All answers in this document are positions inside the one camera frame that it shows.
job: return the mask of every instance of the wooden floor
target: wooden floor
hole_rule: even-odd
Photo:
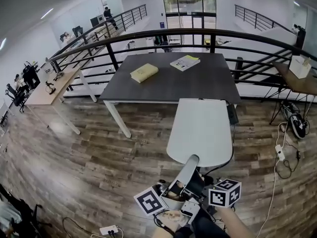
[[[51,237],[66,237],[63,217],[70,217],[87,230],[118,225],[127,238],[150,237],[155,227],[134,202],[133,196],[159,179],[172,181],[181,165],[166,154],[176,105],[120,104],[123,120],[131,129],[127,139],[103,103],[90,98],[68,99],[63,109],[82,131],[76,135],[54,111],[36,108],[46,129],[26,108],[20,114],[12,108],[8,133],[0,138],[0,182],[32,207],[42,204],[39,216],[53,224]],[[275,142],[278,116],[269,125],[274,103],[243,101],[237,107],[234,160],[214,172],[242,182],[242,198],[236,212],[257,234],[266,218],[274,181]],[[309,238],[317,228],[317,107],[309,114],[310,134],[297,141],[291,130],[287,139],[302,153],[297,170],[287,180],[277,179],[271,215],[261,237]],[[293,167],[295,151],[285,146]],[[283,175],[287,170],[278,169]],[[88,238],[66,220],[73,237]]]

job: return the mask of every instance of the black metal railing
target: black metal railing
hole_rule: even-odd
[[[128,41],[128,40],[135,40],[139,38],[148,38],[148,37],[155,37],[155,36],[170,36],[170,35],[209,35],[211,37],[211,43],[210,45],[166,45],[166,46],[146,46],[146,47],[138,47],[138,48],[133,48],[133,49],[128,49],[128,50],[119,50],[119,51],[113,51],[112,50],[112,45],[118,42],[122,41]],[[91,44],[87,44],[82,47],[78,47],[74,50],[65,52],[60,55],[56,55],[51,58],[51,61],[57,62],[59,60],[64,59],[66,56],[73,55],[75,53],[85,51],[87,49],[94,49],[98,47],[104,47],[106,46],[107,48],[107,53],[98,55],[98,57],[110,57],[111,62],[105,63],[104,65],[112,65],[114,69],[117,71],[119,69],[119,64],[121,64],[123,61],[117,61],[115,55],[121,54],[121,53],[128,53],[128,52],[135,52],[135,51],[143,51],[143,50],[156,50],[158,48],[162,49],[171,49],[171,48],[186,48],[186,47],[193,47],[193,48],[206,48],[209,49],[210,53],[215,53],[215,49],[228,49],[228,50],[238,50],[238,51],[244,51],[244,52],[252,52],[252,53],[257,53],[257,54],[263,54],[275,58],[284,58],[283,56],[280,55],[280,53],[268,53],[268,52],[263,52],[263,51],[258,51],[258,50],[253,50],[252,47],[250,49],[245,49],[245,48],[238,48],[238,47],[230,47],[230,46],[217,46],[215,45],[215,40],[217,36],[223,36],[223,37],[232,37],[232,38],[240,38],[240,39],[246,39],[246,40],[252,40],[252,41],[257,41],[257,42],[262,42],[265,44],[270,44],[274,45],[280,48],[285,49],[286,51],[289,51],[291,55],[303,55],[305,57],[311,58],[314,61],[317,61],[317,57],[301,50],[298,49],[292,45],[289,45],[284,42],[280,42],[277,40],[273,40],[267,37],[259,36],[259,35],[254,35],[254,34],[246,34],[246,33],[241,33],[241,32],[234,32],[234,31],[227,31],[227,30],[218,30],[218,29],[189,29],[189,28],[183,28],[183,29],[164,29],[164,30],[152,30],[152,31],[144,31],[144,32],[137,32],[133,34],[126,34],[122,36],[117,36],[105,40],[100,40],[96,41]],[[95,58],[96,56],[84,58],[86,59],[92,59]],[[271,62],[263,62],[263,61],[252,61],[252,60],[244,60],[242,58],[237,58],[237,59],[232,59],[232,58],[225,58],[227,62],[235,62],[237,64],[236,69],[231,70],[236,83],[250,83],[250,84],[255,84],[255,85],[262,85],[262,86],[269,86],[269,87],[280,87],[281,86],[281,76],[280,75],[275,75],[272,73],[264,73],[264,72],[258,72],[258,71],[248,71],[248,70],[243,70],[243,65],[244,64],[252,64],[252,65],[262,65],[262,66],[272,66]],[[274,82],[261,82],[261,81],[253,81],[253,80],[246,80],[246,79],[241,79],[240,75],[241,74],[249,74],[249,75],[263,75],[263,76],[270,76],[274,77],[275,80]],[[91,82],[93,84],[98,84],[98,83],[103,83],[104,81],[94,81]]]
[[[277,23],[276,21],[268,17],[265,17],[262,14],[259,14],[253,10],[244,8],[239,5],[235,5],[235,7],[236,7],[236,12],[235,12],[236,17],[239,17],[243,19],[243,21],[250,23],[251,25],[254,26],[254,28],[259,29],[260,31],[272,29],[274,27],[281,27],[284,30],[291,32],[285,26]]]
[[[87,44],[97,42],[103,38],[108,39],[111,37],[118,36],[122,32],[126,31],[129,27],[136,24],[136,22],[142,20],[145,16],[147,16],[147,9],[145,4],[133,8],[131,10],[125,11],[89,29],[87,32],[78,36],[78,38],[76,38],[71,43],[62,48],[60,51],[58,51],[54,56],[58,56],[67,51],[74,50],[76,48],[83,47]],[[78,65],[84,67],[91,60],[93,61],[95,58],[99,57],[97,54],[102,50],[101,48],[102,47],[99,47],[97,50],[93,50],[90,48],[84,49],[80,52],[75,53],[70,58],[70,60],[67,61],[66,59],[69,56],[65,56],[63,59],[56,62],[55,65],[56,67],[59,67],[61,70],[65,69],[69,65],[72,65],[72,67],[76,67]]]

